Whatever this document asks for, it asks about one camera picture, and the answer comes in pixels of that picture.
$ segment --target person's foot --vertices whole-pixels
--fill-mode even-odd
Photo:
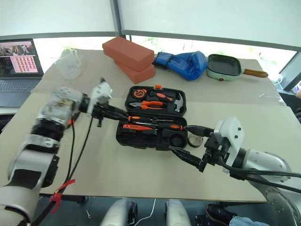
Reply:
[[[219,222],[223,225],[229,225],[232,218],[237,216],[236,213],[228,212],[215,204],[208,204],[206,206],[206,214],[212,221]]]

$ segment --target pliers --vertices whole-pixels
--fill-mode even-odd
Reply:
[[[142,102],[133,102],[130,103],[131,106],[133,107],[140,107],[141,109],[163,109],[160,107],[149,107],[150,105],[157,105],[157,106],[163,106],[165,103],[160,102],[160,101],[142,101]]]

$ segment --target black wire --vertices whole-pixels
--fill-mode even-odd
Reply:
[[[72,158],[73,158],[73,149],[74,149],[74,143],[75,143],[75,129],[74,129],[74,120],[73,117],[71,118],[71,126],[72,126],[72,146],[71,146],[71,152],[70,152],[70,159],[69,159],[69,167],[68,167],[68,173],[66,176],[66,179],[64,181],[64,184],[68,181],[69,176],[70,176],[70,171],[71,171],[71,166],[72,166]]]
[[[254,173],[248,173],[249,171],[251,171],[251,172],[253,172],[253,171],[263,172],[263,174],[258,174],[258,175],[270,175],[270,174],[267,174],[267,172],[271,172],[271,171],[268,171],[268,170],[248,170],[248,169],[240,169],[240,168],[231,167],[231,166],[227,165],[224,162],[221,155],[218,156],[218,162],[224,168],[226,168],[230,171],[236,172],[238,174],[242,174],[242,175],[244,175],[244,174],[254,174]],[[257,178],[251,178],[251,177],[244,177],[244,179],[249,180],[249,181],[253,181],[253,182],[256,182],[256,183],[259,183],[259,184],[263,184],[263,185],[278,187],[278,188],[282,188],[282,189],[289,190],[289,191],[292,191],[292,192],[301,193],[301,189],[297,189],[297,188],[294,188],[294,187],[289,187],[289,186],[269,182],[269,181],[266,181],[266,180],[263,180],[263,179],[257,179]]]
[[[83,144],[83,147],[81,148],[81,151],[80,151],[80,154],[77,158],[77,161],[73,167],[73,170],[71,172],[71,174],[69,175],[68,177],[68,180],[70,180],[75,172],[75,169],[77,168],[77,165],[81,159],[81,156],[83,154],[83,151],[85,149],[85,146],[86,146],[86,143],[87,143],[87,140],[88,140],[88,137],[89,137],[89,134],[90,134],[90,130],[91,130],[91,125],[92,125],[92,122],[93,122],[93,118],[91,117],[91,121],[90,121],[90,124],[89,124],[89,129],[88,129],[88,132],[87,132],[87,135],[86,135],[86,138],[85,138],[85,141],[84,141],[84,144]],[[66,188],[63,188],[61,190],[58,191],[58,193],[62,193],[65,191]],[[55,201],[52,201],[48,204],[48,206],[43,210],[43,212],[36,218],[36,220],[32,223],[32,226],[38,226],[43,220],[44,218],[47,216],[47,214],[51,211],[51,209],[54,207],[55,205]]]
[[[283,171],[271,171],[271,170],[257,170],[257,169],[240,169],[240,168],[235,168],[232,166],[227,165],[222,156],[218,156],[218,162],[220,163],[221,166],[224,168],[237,172],[237,173],[244,173],[244,174],[253,174],[253,175],[269,175],[269,176],[287,176],[287,177],[293,177],[293,178],[301,178],[301,174],[299,173],[291,173],[291,172],[283,172]]]

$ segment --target hammer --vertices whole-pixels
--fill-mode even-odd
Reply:
[[[155,96],[158,97],[158,99],[163,102],[175,104],[176,105],[176,108],[174,110],[175,112],[180,112],[180,108],[183,107],[184,101],[183,101],[183,97],[180,93],[179,93],[179,96],[180,96],[179,100],[174,99],[172,97],[168,97],[168,96],[164,95],[163,93],[156,93]]]

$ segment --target black tool case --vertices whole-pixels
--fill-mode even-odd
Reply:
[[[146,95],[141,98],[135,97],[135,92],[137,90],[146,91]],[[142,101],[162,101],[157,93],[164,94],[168,98],[180,99],[180,95],[183,99],[183,105],[176,112],[176,105],[173,103],[164,103],[163,106],[150,105],[149,107],[160,107],[162,109],[141,109],[140,106],[131,106],[130,103]],[[178,146],[185,147],[188,142],[188,132],[183,129],[187,126],[186,120],[182,117],[186,112],[186,98],[185,93],[181,90],[161,88],[160,85],[155,87],[148,86],[133,86],[130,88],[126,102],[126,109],[131,121],[119,121],[116,139],[121,145],[132,146],[136,148],[145,149],[146,147],[156,148],[156,150],[167,151],[168,146]],[[145,125],[133,123],[143,122],[155,125]],[[150,130],[134,130],[134,129],[124,129],[125,124],[144,126],[152,128]],[[170,125],[180,125],[183,130],[174,130],[170,128]]]

